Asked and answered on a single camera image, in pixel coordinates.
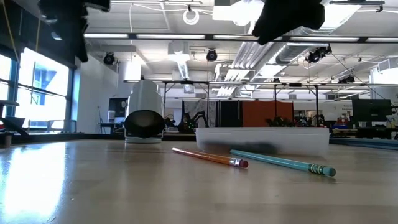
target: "pencil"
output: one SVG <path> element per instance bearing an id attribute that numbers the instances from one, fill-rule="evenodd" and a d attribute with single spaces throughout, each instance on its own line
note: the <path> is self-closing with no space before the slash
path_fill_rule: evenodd
<path id="1" fill-rule="evenodd" d="M 199 159 L 205 159 L 208 161 L 218 162 L 218 163 L 226 164 L 229 166 L 242 167 L 242 168 L 247 168 L 249 166 L 249 163 L 243 159 L 230 158 L 230 157 L 226 157 L 226 156 L 218 156 L 218 155 L 213 155 L 213 154 L 207 154 L 204 152 L 185 151 L 185 150 L 177 149 L 177 148 L 173 148 L 172 150 L 173 150 L 173 152 L 183 154 L 186 156 L 192 156 L 192 157 L 196 157 Z"/>
<path id="2" fill-rule="evenodd" d="M 335 168 L 332 168 L 329 166 L 322 166 L 319 164 L 310 164 L 310 163 L 306 163 L 306 162 L 293 161 L 290 159 L 281 159 L 281 158 L 277 158 L 277 157 L 264 156 L 264 155 L 260 155 L 260 154 L 243 152 L 243 151 L 238 151 L 238 150 L 231 150 L 230 153 L 237 155 L 237 156 L 255 159 L 258 161 L 262 161 L 262 162 L 268 162 L 271 164 L 289 167 L 292 169 L 311 172 L 313 174 L 327 175 L 330 177 L 333 177 L 336 175 Z"/>

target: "orange pencil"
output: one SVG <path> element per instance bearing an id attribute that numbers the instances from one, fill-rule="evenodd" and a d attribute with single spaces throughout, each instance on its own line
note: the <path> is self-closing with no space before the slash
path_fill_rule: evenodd
<path id="1" fill-rule="evenodd" d="M 219 162 L 222 164 L 230 165 L 230 166 L 235 166 L 235 167 L 243 167 L 246 168 L 249 166 L 249 163 L 243 159 L 237 159 L 237 158 L 230 158 L 226 156 L 217 156 L 213 154 L 207 154 L 204 152 L 192 152 L 192 151 L 185 151 L 177 148 L 172 149 L 173 152 L 183 154 L 186 156 L 192 156 L 196 157 L 199 159 L 206 159 L 208 161 L 213 161 L 213 162 Z"/>

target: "table surface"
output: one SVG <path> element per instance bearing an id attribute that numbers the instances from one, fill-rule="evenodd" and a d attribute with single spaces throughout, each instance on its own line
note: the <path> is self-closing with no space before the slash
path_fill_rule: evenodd
<path id="1" fill-rule="evenodd" d="M 335 178 L 175 154 L 195 142 L 84 140 L 0 152 L 0 223 L 398 223 L 398 153 L 330 146 Z"/>

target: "teal pencil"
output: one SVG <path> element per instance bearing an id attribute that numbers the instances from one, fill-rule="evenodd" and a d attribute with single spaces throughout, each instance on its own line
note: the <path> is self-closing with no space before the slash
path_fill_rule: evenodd
<path id="1" fill-rule="evenodd" d="M 243 152 L 243 151 L 239 151 L 239 150 L 231 150 L 230 153 L 237 155 L 237 156 L 246 157 L 249 159 L 255 159 L 258 161 L 262 161 L 262 162 L 268 162 L 268 163 L 275 164 L 275 165 L 280 165 L 280 166 L 289 167 L 289 168 L 293 168 L 293 169 L 297 169 L 297 170 L 311 172 L 313 174 L 326 175 L 326 176 L 330 176 L 330 177 L 333 177 L 336 175 L 335 168 L 328 167 L 328 166 L 322 166 L 319 164 L 310 164 L 310 163 L 306 163 L 306 162 L 293 161 L 290 159 L 281 159 L 281 158 L 277 158 L 277 157 L 264 156 L 264 155 L 260 155 L 260 154 Z"/>

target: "computer monitor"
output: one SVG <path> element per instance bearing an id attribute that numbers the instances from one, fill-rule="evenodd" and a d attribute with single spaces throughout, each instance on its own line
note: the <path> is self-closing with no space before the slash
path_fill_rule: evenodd
<path id="1" fill-rule="evenodd" d="M 353 100 L 355 122 L 385 122 L 391 115 L 390 100 Z"/>

